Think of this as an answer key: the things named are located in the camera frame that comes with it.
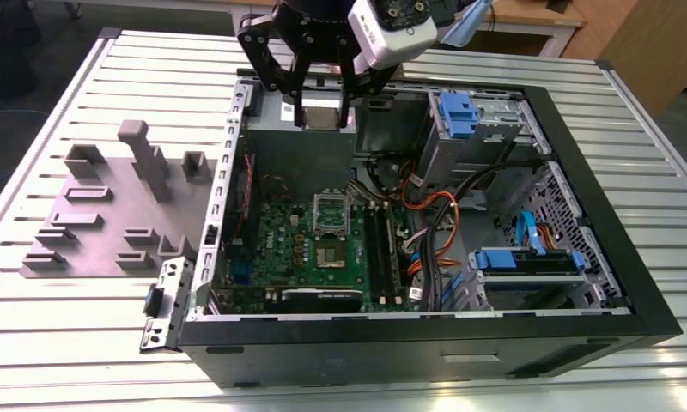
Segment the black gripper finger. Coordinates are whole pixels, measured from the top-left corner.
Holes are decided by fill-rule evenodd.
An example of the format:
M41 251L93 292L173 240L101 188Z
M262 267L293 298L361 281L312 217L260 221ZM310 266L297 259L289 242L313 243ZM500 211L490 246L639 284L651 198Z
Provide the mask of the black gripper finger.
M381 69L365 69L360 74L354 73L353 59L360 51L358 44L352 34L336 37L336 62L338 63L340 77L342 82L341 102L338 107L338 127L348 124L348 115L352 101L366 96L376 95L384 88L385 83L394 75L398 65Z
M282 94L284 101L293 106L294 126L302 127L302 82L310 67L310 36L305 31L294 37L280 37L294 54L289 68L284 69L269 47L274 33L272 15L246 15L239 22L237 40L265 89Z

